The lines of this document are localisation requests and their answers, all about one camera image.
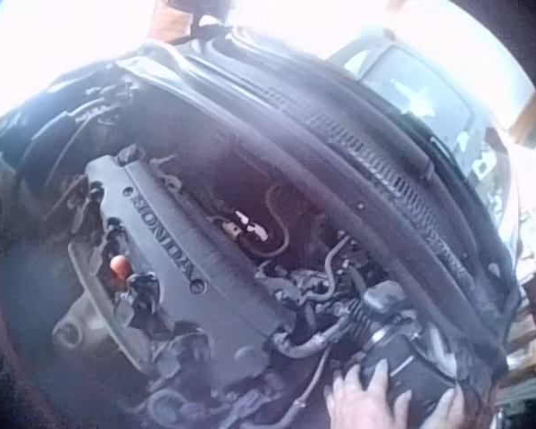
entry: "hose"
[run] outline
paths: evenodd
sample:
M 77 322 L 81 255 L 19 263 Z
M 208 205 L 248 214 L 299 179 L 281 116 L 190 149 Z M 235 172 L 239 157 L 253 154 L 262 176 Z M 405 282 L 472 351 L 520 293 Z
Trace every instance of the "hose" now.
M 276 221 L 278 226 L 281 228 L 282 235 L 283 235 L 283 242 L 279 248 L 276 250 L 273 250 L 272 252 L 263 252 L 261 250 L 255 249 L 254 246 L 252 246 L 245 238 L 241 239 L 242 246 L 249 251 L 252 255 L 255 257 L 261 257 L 264 259 L 270 259 L 272 257 L 277 257 L 281 255 L 289 246 L 289 230 L 288 227 L 284 224 L 280 216 L 276 213 L 274 210 L 274 207 L 272 205 L 272 194 L 273 192 L 278 188 L 279 185 L 272 185 L 267 191 L 266 196 L 264 198 L 264 203 L 266 204 L 266 208 L 268 208 L 268 213 L 270 216 Z
M 357 293 L 361 300 L 364 300 L 365 291 L 367 290 L 367 283 L 365 282 L 364 277 L 356 270 L 352 265 L 349 266 L 349 275 L 351 275 L 351 280 L 356 287 Z
M 286 332 L 274 334 L 272 344 L 284 356 L 292 359 L 308 358 L 319 353 L 333 342 L 339 340 L 347 332 L 351 323 L 349 313 L 341 316 L 335 324 L 323 332 L 318 332 L 304 344 L 296 345 L 289 340 Z
M 242 422 L 240 425 L 240 429 L 286 429 L 287 427 L 290 427 L 296 416 L 299 414 L 299 412 L 306 407 L 306 402 L 312 392 L 314 391 L 315 386 L 322 378 L 323 369 L 325 367 L 325 364 L 328 360 L 328 356 L 330 355 L 331 347 L 328 347 L 322 354 L 322 357 L 320 357 L 320 362 L 318 363 L 318 366 L 315 368 L 314 376 L 312 377 L 312 380 L 307 385 L 304 392 L 298 396 L 294 402 L 292 402 L 292 405 L 288 408 L 288 411 L 286 411 L 286 414 L 282 416 L 282 418 L 271 425 L 256 425 L 251 422 Z
M 339 253 L 341 248 L 343 248 L 346 244 L 348 244 L 349 240 L 350 240 L 350 237 L 346 235 L 343 239 L 339 241 L 338 244 L 336 244 L 336 246 L 332 250 L 330 250 L 328 255 L 325 257 L 323 268 L 324 268 L 326 275 L 328 276 L 328 283 L 330 284 L 328 286 L 328 289 L 324 293 L 316 293 L 316 292 L 308 291 L 306 294 L 306 299 L 311 299 L 312 301 L 324 302 L 324 301 L 331 299 L 331 297 L 333 297 L 333 294 L 336 292 L 336 278 L 333 275 L 333 270 L 331 268 L 331 261 Z

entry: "hand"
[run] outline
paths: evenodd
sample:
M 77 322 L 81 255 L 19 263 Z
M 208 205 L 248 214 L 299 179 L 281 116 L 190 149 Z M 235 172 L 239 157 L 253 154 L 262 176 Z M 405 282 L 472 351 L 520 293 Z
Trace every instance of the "hand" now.
M 367 391 L 359 382 L 359 366 L 351 368 L 345 380 L 336 376 L 333 388 L 325 392 L 331 429 L 406 429 L 411 391 L 397 398 L 393 414 L 386 400 L 388 364 L 376 367 Z M 460 387 L 447 391 L 421 429 L 458 429 L 463 421 L 465 397 Z
M 386 400 L 388 383 L 387 360 L 375 367 L 367 391 L 359 382 L 359 366 L 352 367 L 345 380 L 337 375 L 333 388 L 325 392 L 331 429 L 406 429 L 411 391 L 398 397 L 391 415 Z

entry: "engine bay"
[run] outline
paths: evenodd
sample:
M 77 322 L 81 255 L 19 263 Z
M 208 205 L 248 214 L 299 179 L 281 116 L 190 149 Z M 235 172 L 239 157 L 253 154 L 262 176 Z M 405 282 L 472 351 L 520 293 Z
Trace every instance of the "engine bay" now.
M 116 343 L 151 380 L 146 407 L 157 423 L 209 425 L 226 409 L 218 427 L 253 418 L 292 387 L 275 360 L 335 344 L 359 353 L 367 380 L 388 357 L 401 379 L 391 400 L 410 374 L 425 383 L 432 400 L 415 404 L 415 419 L 453 387 L 456 361 L 436 328 L 430 350 L 401 287 L 297 189 L 271 184 L 235 153 L 230 168 L 209 173 L 215 181 L 185 176 L 191 163 L 174 155 L 146 157 L 137 147 L 103 156 L 71 187 L 68 249 L 85 292 L 53 338 L 76 356 Z
M 240 93 L 147 49 L 0 152 L 4 236 L 30 243 L 21 276 L 71 289 L 44 324 L 63 368 L 119 392 L 133 427 L 291 427 L 331 369 L 360 364 L 366 385 L 384 358 L 389 403 L 412 390 L 417 427 L 456 383 L 475 416 L 506 366 L 516 291 L 442 168 L 391 153 L 396 132 L 357 134 L 323 95 L 312 117 L 265 91 L 306 107 L 306 134 L 282 106 L 222 110 Z M 308 139 L 322 130 L 331 147 Z M 25 282 L 4 254 L 3 283 Z

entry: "wiper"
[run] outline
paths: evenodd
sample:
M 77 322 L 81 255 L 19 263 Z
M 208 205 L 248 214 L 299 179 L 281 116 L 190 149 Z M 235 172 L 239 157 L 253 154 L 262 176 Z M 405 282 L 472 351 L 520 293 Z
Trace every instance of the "wiper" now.
M 425 124 L 425 122 L 421 121 L 421 119 L 409 112 L 398 114 L 397 118 L 395 119 L 404 126 L 407 126 L 413 131 L 420 133 L 425 140 L 429 140 L 429 142 L 431 142 L 440 152 L 442 152 L 442 154 L 449 160 L 457 172 L 460 172 L 461 177 L 465 178 L 465 174 L 458 165 L 455 154 L 453 154 L 450 148 L 437 137 L 434 131 L 427 124 Z

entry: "coolant hose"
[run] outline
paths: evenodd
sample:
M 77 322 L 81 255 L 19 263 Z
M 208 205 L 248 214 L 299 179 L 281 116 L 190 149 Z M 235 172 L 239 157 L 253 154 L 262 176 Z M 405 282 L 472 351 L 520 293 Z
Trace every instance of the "coolant hose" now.
M 328 360 L 328 356 L 330 355 L 330 351 L 331 347 L 328 347 L 323 352 L 322 357 L 320 357 L 320 362 L 315 368 L 312 381 L 307 385 L 304 392 L 300 396 L 298 396 L 294 400 L 294 402 L 292 402 L 292 405 L 288 408 L 286 414 L 284 414 L 284 416 L 282 416 L 282 418 L 278 422 L 273 423 L 271 425 L 256 425 L 251 422 L 242 422 L 242 424 L 240 425 L 240 429 L 286 429 L 290 427 L 299 412 L 306 407 L 307 399 L 314 391 L 314 388 L 316 384 L 320 381 L 320 378 L 322 378 L 323 369 Z

